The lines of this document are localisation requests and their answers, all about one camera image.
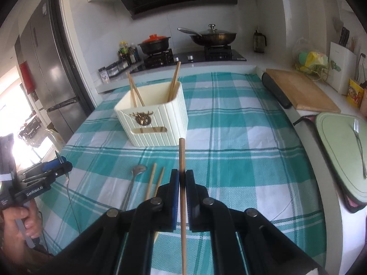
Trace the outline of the yellow snack packet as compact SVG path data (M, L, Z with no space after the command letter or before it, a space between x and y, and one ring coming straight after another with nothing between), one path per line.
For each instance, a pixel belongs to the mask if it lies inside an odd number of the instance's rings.
M349 79L347 102L355 108L360 108L364 95L364 89L354 80Z

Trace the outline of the green plastic cutting board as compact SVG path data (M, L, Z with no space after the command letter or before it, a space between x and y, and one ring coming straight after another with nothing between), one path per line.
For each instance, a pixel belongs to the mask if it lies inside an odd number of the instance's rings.
M363 206L366 204L366 179L353 132L354 118L359 120L359 137L366 165L366 121L362 118L322 112L315 118L315 128L339 186L355 204Z

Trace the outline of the wooden cutting board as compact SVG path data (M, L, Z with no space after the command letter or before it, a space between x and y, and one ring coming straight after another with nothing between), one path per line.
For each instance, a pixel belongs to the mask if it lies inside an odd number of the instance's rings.
M266 69L297 110L311 112L333 112L340 108L306 75L284 70Z

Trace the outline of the teal white checkered tablecloth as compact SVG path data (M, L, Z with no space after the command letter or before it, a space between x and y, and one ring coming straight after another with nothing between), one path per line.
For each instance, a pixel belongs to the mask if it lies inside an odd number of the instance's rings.
M209 195L234 210L253 207L318 264L325 263L326 229L320 193L302 143L275 98L255 74L205 73L181 78L189 118L186 167ZM178 165L176 147L131 145L114 111L127 88L113 91L73 134L62 155L73 164L37 203L44 243L56 255L109 208L122 204L132 170L129 208Z

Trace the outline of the chopstick in holder left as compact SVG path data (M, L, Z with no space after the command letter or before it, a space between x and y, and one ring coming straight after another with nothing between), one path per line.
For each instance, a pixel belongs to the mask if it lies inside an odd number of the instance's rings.
M135 82L133 80L133 77L131 76L131 73L128 72L128 78L129 78L129 82L131 83L131 86L133 87L133 89L135 90L136 94L137 94L137 97L141 103L142 106L145 106L145 103L143 101L143 98L139 92L139 89L137 88L137 86L135 85Z

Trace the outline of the cream ribbed utensil holder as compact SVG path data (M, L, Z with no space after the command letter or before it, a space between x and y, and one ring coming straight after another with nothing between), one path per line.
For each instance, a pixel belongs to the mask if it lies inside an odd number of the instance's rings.
M177 82L174 98L168 101L170 83L142 86L143 99L134 102L128 91L115 105L114 111L129 141L137 147L177 146L187 135L189 118L181 82Z

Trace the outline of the black spice rack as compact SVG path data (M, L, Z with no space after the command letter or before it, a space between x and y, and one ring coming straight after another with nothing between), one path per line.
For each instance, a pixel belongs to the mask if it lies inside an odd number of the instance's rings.
M117 76L129 67L126 60L119 60L106 67L107 74L110 78Z

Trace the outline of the small steel spoon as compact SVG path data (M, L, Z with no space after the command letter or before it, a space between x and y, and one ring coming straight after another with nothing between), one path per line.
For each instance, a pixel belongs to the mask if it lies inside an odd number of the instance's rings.
M133 167L133 170L132 170L133 177L132 177L132 180L129 184L127 193L124 197L124 200L123 200L123 202L120 206L121 211L124 212L128 208L129 200L130 200L130 197L131 197L131 193L132 193L132 190L133 190L133 187L134 187L134 182L136 180L136 177L140 174L143 174L146 170L147 170L147 167L144 166L144 165L136 165L135 167Z

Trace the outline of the steel fork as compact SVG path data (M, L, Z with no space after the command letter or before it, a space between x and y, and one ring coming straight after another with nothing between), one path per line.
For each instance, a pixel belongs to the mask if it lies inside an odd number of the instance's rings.
M359 120L357 118L354 118L354 121L353 121L353 132L355 134L356 141L357 141L358 148L359 148L359 152L360 152L360 155L361 155L363 177L366 179L367 178L366 165L364 163L363 146L362 146L362 143L361 143L361 140L360 140L360 137L359 137Z

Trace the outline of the dark glass french press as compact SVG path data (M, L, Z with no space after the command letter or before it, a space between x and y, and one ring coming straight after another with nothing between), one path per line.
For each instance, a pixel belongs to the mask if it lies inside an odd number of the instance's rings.
M263 33L260 33L257 30L255 30L253 38L254 52L264 53L266 47L267 47L267 37Z

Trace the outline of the stainless steel refrigerator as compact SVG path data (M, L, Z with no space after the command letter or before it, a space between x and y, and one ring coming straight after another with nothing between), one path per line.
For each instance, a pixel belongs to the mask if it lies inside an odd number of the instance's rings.
M31 14L20 50L42 107L68 142L95 108L65 50L52 0L41 0Z

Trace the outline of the plastic bag with produce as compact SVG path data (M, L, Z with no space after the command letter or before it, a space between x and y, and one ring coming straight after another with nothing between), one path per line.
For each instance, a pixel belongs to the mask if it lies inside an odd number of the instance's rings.
M342 69L325 53L317 50L312 43L301 37L292 49L294 66L298 72L312 76L314 81L326 81L331 72L341 72Z

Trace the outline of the chopstick in holder right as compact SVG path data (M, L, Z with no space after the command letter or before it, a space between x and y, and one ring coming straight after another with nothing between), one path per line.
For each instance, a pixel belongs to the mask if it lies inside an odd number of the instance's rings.
M176 86L176 82L178 80L178 74L179 74L180 66L181 66L181 62L178 61L177 65L176 65L176 68L175 68L174 76L172 78L172 82L170 84L170 91L169 91L169 96L168 96L168 100L167 100L168 102L170 102L173 98L174 89L175 89L175 86Z

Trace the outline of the wooden chopstick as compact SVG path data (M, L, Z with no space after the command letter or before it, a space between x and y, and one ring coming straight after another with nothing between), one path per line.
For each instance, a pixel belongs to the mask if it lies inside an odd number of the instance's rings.
M150 196L150 190L151 190L152 182L154 180L154 176L155 176L155 172L156 172L156 167L157 167L157 163L154 163L152 165L152 170L150 172L149 182L148 182L147 189L146 189L145 201L148 200L149 199L149 196Z
M185 139L179 139L179 173L180 173L180 223L182 274L187 274L186 265L186 200L185 200Z
M136 97L135 97L135 90L134 90L134 83L133 79L131 77L130 72L127 73L128 80L129 80L129 86L130 86L130 92L131 92L131 99L133 101L133 106L137 107Z
M175 82L177 80L177 75L178 75L178 71L180 69L180 64L181 64L181 62L178 61L177 65L176 65L176 68L175 68L175 71L174 71L174 76L173 76L172 81L170 83L169 95L167 97L167 102L169 102L171 100L171 95L172 95L172 91L174 90L174 87L175 87Z
M164 172L165 172L165 167L163 167L163 168L161 169L161 173L160 173L160 175L159 175L159 179L158 179L158 182L157 182L157 185L156 185L156 190L155 190L155 193L154 193L154 197L156 197L156 196L157 196L158 189L159 189L159 187L161 186L162 178L163 178L163 176L164 176ZM159 236L159 232L158 232L158 231L155 231L155 233L154 233L154 243L156 242L156 240L157 240L158 236Z

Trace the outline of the white knife block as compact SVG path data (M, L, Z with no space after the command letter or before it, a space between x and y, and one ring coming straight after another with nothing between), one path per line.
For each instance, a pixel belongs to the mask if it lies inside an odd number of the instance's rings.
M349 80L355 77L356 55L346 47L330 43L327 83L340 95L347 95Z

